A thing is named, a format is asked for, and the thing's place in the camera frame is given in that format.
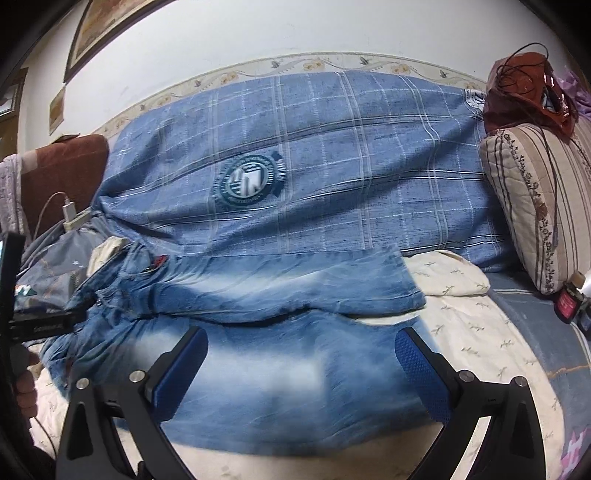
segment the striped pillow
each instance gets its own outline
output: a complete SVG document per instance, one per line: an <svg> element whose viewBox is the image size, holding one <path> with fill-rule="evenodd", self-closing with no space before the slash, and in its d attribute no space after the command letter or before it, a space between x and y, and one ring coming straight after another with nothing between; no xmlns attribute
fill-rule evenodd
<svg viewBox="0 0 591 480"><path fill-rule="evenodd" d="M544 134L551 162L540 128L531 124L486 137L480 158L525 269L550 294L575 270L591 269L591 122L580 117L568 143Z"/></svg>

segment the framed picture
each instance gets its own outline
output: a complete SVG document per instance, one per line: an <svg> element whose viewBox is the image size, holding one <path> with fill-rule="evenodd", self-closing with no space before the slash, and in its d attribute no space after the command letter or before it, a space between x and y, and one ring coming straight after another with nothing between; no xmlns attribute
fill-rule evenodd
<svg viewBox="0 0 591 480"><path fill-rule="evenodd" d="M22 87L25 85L26 74L27 69L22 69L18 72L13 83L0 98L0 122L8 120L18 114L18 107L21 103Z"/></svg>
<svg viewBox="0 0 591 480"><path fill-rule="evenodd" d="M78 23L64 83L121 32L172 0L89 0Z"/></svg>
<svg viewBox="0 0 591 480"><path fill-rule="evenodd" d="M56 128L64 121L64 95L66 86L64 85L56 97L49 104L49 134L51 135Z"/></svg>

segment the purple cloth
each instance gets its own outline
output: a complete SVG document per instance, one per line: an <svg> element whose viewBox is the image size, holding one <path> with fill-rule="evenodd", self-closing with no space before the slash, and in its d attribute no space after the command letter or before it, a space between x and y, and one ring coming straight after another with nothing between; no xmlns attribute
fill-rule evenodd
<svg viewBox="0 0 591 480"><path fill-rule="evenodd" d="M574 104L581 115L591 120L591 93L583 88L579 77L571 70L566 72L566 78L559 79L558 85L574 100Z"/></svg>

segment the wall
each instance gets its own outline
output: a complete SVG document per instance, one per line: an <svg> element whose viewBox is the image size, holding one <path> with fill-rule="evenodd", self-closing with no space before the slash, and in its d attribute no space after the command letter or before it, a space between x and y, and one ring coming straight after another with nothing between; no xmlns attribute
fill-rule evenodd
<svg viewBox="0 0 591 480"><path fill-rule="evenodd" d="M66 88L64 122L49 136L49 104L86 2L28 61L19 151L63 133L90 133L159 90L234 63L287 53L359 51L404 56L486 79L493 62L530 41L567 58L519 0L175 0L114 39Z"/></svg>

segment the black clamp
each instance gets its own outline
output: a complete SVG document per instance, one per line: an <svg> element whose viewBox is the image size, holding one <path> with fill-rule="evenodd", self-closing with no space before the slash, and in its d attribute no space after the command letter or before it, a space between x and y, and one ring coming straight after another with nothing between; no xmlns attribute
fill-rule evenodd
<svg viewBox="0 0 591 480"><path fill-rule="evenodd" d="M408 480L452 477L478 419L491 417L468 480L545 480L544 443L527 380L481 382L468 370L456 372L432 352L412 328L398 332L396 356L435 421L437 439Z"/></svg>
<svg viewBox="0 0 591 480"><path fill-rule="evenodd" d="M118 385L77 381L64 421L57 480L194 480L160 429L173 417L207 355L207 335L191 327L147 372ZM127 422L143 461L134 474L113 418Z"/></svg>

